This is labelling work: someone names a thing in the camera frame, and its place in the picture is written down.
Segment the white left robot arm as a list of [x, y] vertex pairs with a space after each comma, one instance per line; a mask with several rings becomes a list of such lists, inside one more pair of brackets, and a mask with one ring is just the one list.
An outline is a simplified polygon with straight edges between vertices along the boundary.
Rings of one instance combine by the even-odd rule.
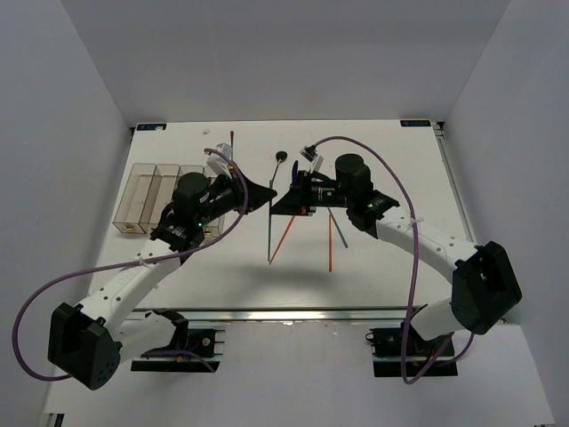
[[187, 352], [188, 320], [177, 311], [153, 309], [132, 323], [127, 317], [203, 245], [208, 223], [230, 211], [253, 212], [275, 196], [275, 190], [238, 175], [182, 175], [135, 264], [77, 305], [63, 303], [54, 311], [49, 361], [95, 391], [127, 360]]

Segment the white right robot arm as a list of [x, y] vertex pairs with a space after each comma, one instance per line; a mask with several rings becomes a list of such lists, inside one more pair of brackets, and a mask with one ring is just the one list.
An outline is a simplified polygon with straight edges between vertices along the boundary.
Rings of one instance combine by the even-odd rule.
[[299, 171], [270, 212], [310, 216], [318, 207], [345, 209], [355, 228], [417, 254], [449, 282], [450, 297], [419, 310], [401, 333], [403, 347], [414, 355], [424, 353], [434, 339], [459, 330], [486, 334], [522, 299], [503, 246], [493, 241], [477, 245], [413, 221], [398, 201], [374, 188], [371, 171], [359, 155], [338, 157], [332, 179]]

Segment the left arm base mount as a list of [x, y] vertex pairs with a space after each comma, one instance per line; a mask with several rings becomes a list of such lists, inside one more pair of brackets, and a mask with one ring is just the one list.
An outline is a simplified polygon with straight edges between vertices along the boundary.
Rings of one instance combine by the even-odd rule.
[[131, 362], [132, 372], [215, 373], [224, 352], [224, 329], [215, 326], [191, 326], [189, 320], [174, 310], [152, 310], [145, 314], [165, 320], [173, 331], [167, 343], [150, 347]]

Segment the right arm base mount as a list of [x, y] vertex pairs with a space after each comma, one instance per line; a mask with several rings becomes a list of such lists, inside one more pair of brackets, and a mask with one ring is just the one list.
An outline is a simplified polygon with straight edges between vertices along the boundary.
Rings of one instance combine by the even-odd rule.
[[[366, 335], [371, 345], [373, 374], [376, 378], [401, 377], [401, 344], [403, 330], [395, 328], [374, 328]], [[422, 342], [409, 336], [406, 347], [406, 373], [409, 378], [415, 377], [421, 369], [433, 359], [436, 351], [444, 344], [445, 338]], [[437, 361], [424, 374], [426, 377], [452, 377], [458, 375], [454, 357], [454, 347], [450, 342], [445, 346]]]

